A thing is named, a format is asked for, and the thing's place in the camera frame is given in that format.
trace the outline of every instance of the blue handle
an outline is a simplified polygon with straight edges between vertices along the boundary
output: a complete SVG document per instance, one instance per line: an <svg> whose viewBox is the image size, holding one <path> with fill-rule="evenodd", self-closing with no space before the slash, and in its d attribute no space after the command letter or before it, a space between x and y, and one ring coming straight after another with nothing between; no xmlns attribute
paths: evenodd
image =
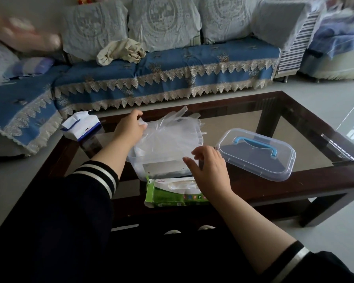
<svg viewBox="0 0 354 283"><path fill-rule="evenodd" d="M262 149L271 149L272 152L271 152L271 157L276 157L277 156L277 149L269 144L265 144L265 143L262 143L262 142L259 142L257 140L254 140L254 139L249 139L249 138L246 138L246 137L236 137L234 140L233 140L233 143L234 144L238 144L241 140L244 140L246 143L248 143L249 145L252 145L254 147L257 147L257 148L262 148Z"/></svg>

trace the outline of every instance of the striped sleeve cuff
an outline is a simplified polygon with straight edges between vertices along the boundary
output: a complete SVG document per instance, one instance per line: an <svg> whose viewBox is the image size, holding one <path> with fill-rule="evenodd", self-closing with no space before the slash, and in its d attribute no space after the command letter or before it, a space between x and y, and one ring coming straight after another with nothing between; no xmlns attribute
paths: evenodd
<svg viewBox="0 0 354 283"><path fill-rule="evenodd" d="M112 198L119 184L115 171L108 165L97 161L85 162L73 174L83 174L96 179L106 188L110 198Z"/></svg>
<svg viewBox="0 0 354 283"><path fill-rule="evenodd" d="M308 253L309 250L305 248L301 242L296 241L261 274L260 281L272 283L282 282Z"/></svg>

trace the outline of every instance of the lace trim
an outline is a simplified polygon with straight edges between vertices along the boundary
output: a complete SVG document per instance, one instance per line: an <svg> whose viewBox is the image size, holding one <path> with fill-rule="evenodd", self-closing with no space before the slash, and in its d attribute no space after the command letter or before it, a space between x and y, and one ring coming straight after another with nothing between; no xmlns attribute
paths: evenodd
<svg viewBox="0 0 354 283"><path fill-rule="evenodd" d="M107 109L110 106L113 106L115 108L119 108L121 105L126 107L126 105L133 106L134 104L137 104L140 106L142 103L148 104L148 103L155 103L157 101L163 101L163 100L172 100L172 99L177 99L177 98L189 98L191 95L195 97L196 95L202 95L203 93L209 94L209 93L217 93L220 92L222 93L223 91L236 91L236 90L242 90L244 88L249 88L249 87L254 87L258 88L261 87L263 88L264 86L268 85L269 83L272 83L272 80L255 80L255 79L250 79L250 80L245 80L245 81L239 81L239 82L232 82L232 83L218 83L218 84L213 84L213 85L203 85L203 86L198 86L198 87L190 87L190 88L185 88L185 89L179 89L179 90L174 90L174 91L168 91L168 92L163 92L159 94L152 94L152 95L146 95L146 96L141 96L141 97L126 97L126 98L121 98L121 99L108 99L108 100L100 100L97 102L93 103L77 103L77 104L71 104L63 109L59 110L60 114L63 116L63 118L68 118L70 115L74 113L74 111L87 111L87 110L99 110L101 108Z"/></svg>
<svg viewBox="0 0 354 283"><path fill-rule="evenodd" d="M84 83L72 83L69 85L61 85L55 88L55 96L60 97L61 94L67 95L71 92L73 94L84 93L84 91L90 93L92 90L99 92L100 89L114 90L116 87L120 90L125 86L130 89L131 86L138 88L139 85L145 86L146 83L151 85L154 81L160 83L160 81L166 82L168 79L174 80L177 76L181 79L183 76L189 78L190 76L195 77L197 74L203 76L204 74L210 75L212 72L219 74L219 72L225 73L227 70L232 73L234 70L239 72L240 70L248 71L251 69L254 71L256 68L259 70L266 67L269 69L271 66L275 69L278 62L278 58L267 58L260 60L250 60L250 61L227 61L214 64L205 64L201 66L188 66L179 69L171 69L169 71L159 71L152 74L137 76L135 78L123 78L116 80L102 80L102 81L87 81Z"/></svg>
<svg viewBox="0 0 354 283"><path fill-rule="evenodd" d="M3 131L11 136L21 136L21 128L28 128L29 117L35 118L36 112L41 113L41 107L52 104L51 85L45 87L45 92L14 115L13 119L4 127Z"/></svg>
<svg viewBox="0 0 354 283"><path fill-rule="evenodd" d="M0 130L0 134L2 136L7 137L8 139L13 140L16 144L24 147L30 154L36 154L38 151L45 147L47 144L48 139L55 131L59 128L63 118L61 114L57 111L45 124L40 127L39 135L37 138L33 139L28 145L24 145L12 135L6 133L3 130Z"/></svg>

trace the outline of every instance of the blue and white packaging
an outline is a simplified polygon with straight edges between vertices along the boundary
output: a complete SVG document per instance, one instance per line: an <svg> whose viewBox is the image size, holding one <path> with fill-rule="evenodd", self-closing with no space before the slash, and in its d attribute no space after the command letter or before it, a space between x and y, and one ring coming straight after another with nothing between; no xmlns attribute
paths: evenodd
<svg viewBox="0 0 354 283"><path fill-rule="evenodd" d="M76 112L64 121L61 130L64 137L80 141L99 125L101 123L96 115L90 115L89 111L82 111Z"/></svg>

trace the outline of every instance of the dark wooden table frame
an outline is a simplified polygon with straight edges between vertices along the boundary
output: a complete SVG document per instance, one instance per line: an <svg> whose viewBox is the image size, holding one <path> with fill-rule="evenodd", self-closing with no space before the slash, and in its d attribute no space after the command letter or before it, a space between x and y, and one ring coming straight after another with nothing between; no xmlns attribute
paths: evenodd
<svg viewBox="0 0 354 283"><path fill-rule="evenodd" d="M199 112L202 119L227 115L228 106L231 106L230 114L262 110L256 132L269 137L273 136L279 118L283 116L333 162L332 167L293 172L290 178L283 182L268 181L228 164L233 191L267 218L274 220L298 217L301 226L316 226L354 200L354 144L284 92L187 106L189 114ZM170 111L178 111L181 108L182 106L175 106L145 111L142 118L145 121L157 120ZM104 130L114 131L116 124L124 116L126 115L102 118ZM90 157L102 148L92 139L94 138L80 143ZM78 147L79 143L63 137L32 184L47 178L64 176ZM121 181L133 179L137 179L137 176L131 165L126 163ZM221 217L211 206L147 208L143 204L144 187L145 183L142 183L140 196L113 200L113 227L142 223L151 226L160 220L186 220L196 225L223 224ZM307 200L314 197L316 199L313 202Z"/></svg>

